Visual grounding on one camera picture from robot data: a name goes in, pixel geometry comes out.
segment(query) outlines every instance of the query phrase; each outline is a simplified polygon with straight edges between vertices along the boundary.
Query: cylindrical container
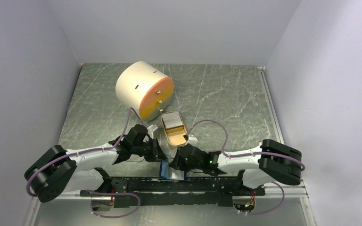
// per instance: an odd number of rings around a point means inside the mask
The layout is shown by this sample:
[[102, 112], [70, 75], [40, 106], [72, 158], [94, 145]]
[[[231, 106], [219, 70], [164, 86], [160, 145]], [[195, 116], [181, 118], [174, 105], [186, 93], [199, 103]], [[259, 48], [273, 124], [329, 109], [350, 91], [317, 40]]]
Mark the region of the cylindrical container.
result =
[[143, 61], [129, 66], [116, 83], [117, 98], [146, 121], [163, 112], [173, 92], [173, 80]]

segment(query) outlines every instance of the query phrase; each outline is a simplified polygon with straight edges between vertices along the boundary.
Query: purple cable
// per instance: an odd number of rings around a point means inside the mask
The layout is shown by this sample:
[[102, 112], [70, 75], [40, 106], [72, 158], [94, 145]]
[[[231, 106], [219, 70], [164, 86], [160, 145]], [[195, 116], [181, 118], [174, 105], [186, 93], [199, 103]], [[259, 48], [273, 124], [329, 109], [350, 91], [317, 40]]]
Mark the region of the purple cable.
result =
[[225, 157], [230, 157], [230, 156], [224, 151], [225, 145], [227, 144], [227, 141], [228, 141], [228, 132], [227, 132], [227, 129], [226, 129], [221, 123], [219, 123], [219, 122], [217, 122], [217, 121], [214, 121], [214, 120], [211, 120], [211, 119], [199, 120], [199, 121], [197, 121], [195, 124], [192, 125], [192, 127], [188, 130], [187, 135], [192, 131], [192, 129], [193, 129], [196, 125], [198, 125], [199, 123], [204, 122], [204, 121], [214, 122], [214, 123], [216, 123], [217, 125], [221, 126], [221, 128], [224, 130], [224, 132], [225, 132], [225, 141], [224, 141], [224, 144], [223, 144], [222, 147], [221, 147], [221, 153], [222, 153], [223, 155], [225, 155]]
[[282, 191], [282, 198], [281, 198], [281, 201], [276, 205], [274, 206], [273, 208], [269, 209], [269, 210], [266, 210], [266, 211], [263, 211], [263, 212], [258, 212], [258, 213], [246, 213], [247, 215], [263, 215], [263, 214], [267, 214], [269, 212], [273, 212], [274, 210], [278, 209], [278, 207], [280, 207], [282, 205], [282, 203], [284, 202], [285, 200], [285, 191], [284, 189], [282, 188], [281, 185], [279, 185], [278, 183], [276, 182], [272, 182], [273, 184], [277, 185], [281, 191]]
[[141, 124], [147, 128], [145, 122], [141, 119], [141, 117], [138, 115], [138, 113], [135, 111], [134, 108], [130, 107], [130, 109], [135, 113], [135, 115], [137, 116], [138, 120], [141, 122]]
[[[118, 138], [118, 140], [116, 141], [116, 143], [112, 146], [112, 147], [105, 147], [104, 150], [112, 150], [114, 149], [118, 143], [121, 141], [121, 139], [123, 138], [124, 134], [125, 134], [125, 131], [127, 130], [127, 125], [128, 125], [128, 121], [130, 120], [130, 114], [131, 114], [131, 109], [128, 111], [128, 115], [127, 115], [127, 121], [125, 122], [125, 126], [124, 126], [124, 129], [123, 129], [123, 132], [121, 133], [120, 137]], [[89, 153], [89, 152], [94, 152], [94, 151], [102, 151], [102, 148], [100, 147], [96, 147], [96, 148], [91, 148], [91, 149], [88, 149], [88, 150], [84, 150], [84, 151], [81, 151], [79, 152], [78, 154], [85, 154], [85, 153]], [[59, 158], [57, 159], [54, 159], [50, 162], [48, 162], [46, 165], [44, 165], [43, 167], [39, 168], [27, 181], [27, 187], [26, 187], [26, 190], [27, 190], [27, 193], [30, 195], [30, 196], [36, 196], [35, 194], [33, 194], [31, 192], [31, 182], [34, 180], [34, 178], [39, 174], [41, 173], [42, 171], [44, 171], [46, 168], [48, 168], [49, 166], [51, 166], [52, 164], [62, 160], [62, 159], [65, 159], [65, 158], [68, 158], [68, 157], [71, 157], [71, 156], [75, 156], [77, 155], [77, 153], [71, 153], [71, 154], [66, 154], [66, 155], [63, 155], [63, 156], [60, 156]]]
[[126, 217], [128, 215], [131, 215], [133, 214], [135, 211], [137, 211], [139, 209], [139, 207], [141, 206], [141, 199], [139, 198], [139, 196], [137, 196], [136, 194], [133, 194], [133, 193], [101, 193], [101, 192], [95, 192], [95, 191], [92, 191], [92, 190], [85, 190], [86, 192], [89, 192], [89, 193], [92, 193], [92, 194], [97, 194], [97, 195], [109, 195], [109, 196], [117, 196], [117, 195], [130, 195], [130, 196], [134, 196], [135, 198], [137, 198], [138, 200], [138, 205], [137, 207], [135, 207], [135, 209], [133, 209], [132, 211], [126, 213], [126, 214], [123, 214], [123, 215], [119, 215], [119, 216], [105, 216], [105, 215], [100, 215], [98, 213], [96, 213], [94, 210], [93, 210], [93, 207], [92, 207], [92, 201], [90, 203], [90, 207], [91, 207], [91, 213], [97, 217], [100, 217], [100, 218], [122, 218], [122, 217]]
[[211, 122], [214, 122], [216, 123], [217, 125], [221, 126], [221, 128], [224, 130], [225, 132], [225, 141], [224, 141], [224, 144], [222, 145], [221, 147], [221, 153], [228, 157], [228, 158], [237, 158], [237, 157], [244, 157], [244, 156], [251, 156], [251, 155], [254, 155], [254, 154], [264, 154], [264, 155], [270, 155], [270, 156], [275, 156], [275, 157], [280, 157], [280, 158], [284, 158], [284, 159], [288, 159], [290, 161], [293, 161], [295, 162], [296, 164], [298, 164], [300, 167], [301, 167], [301, 171], [305, 170], [306, 169], [306, 166], [299, 160], [297, 159], [294, 159], [290, 156], [287, 156], [287, 155], [283, 155], [283, 154], [278, 154], [278, 153], [270, 153], [270, 152], [253, 152], [252, 153], [244, 153], [244, 154], [227, 154], [225, 151], [224, 151], [224, 148], [225, 148], [225, 145], [227, 144], [227, 141], [228, 141], [228, 132], [227, 132], [227, 129], [225, 128], [225, 126], [223, 126], [221, 123], [217, 122], [217, 121], [214, 121], [214, 120], [211, 120], [211, 119], [203, 119], [203, 120], [199, 120], [197, 121], [195, 124], [192, 125], [192, 127], [188, 130], [188, 133], [189, 134], [192, 129], [198, 125], [199, 123], [201, 122], [204, 122], [204, 121], [211, 121]]

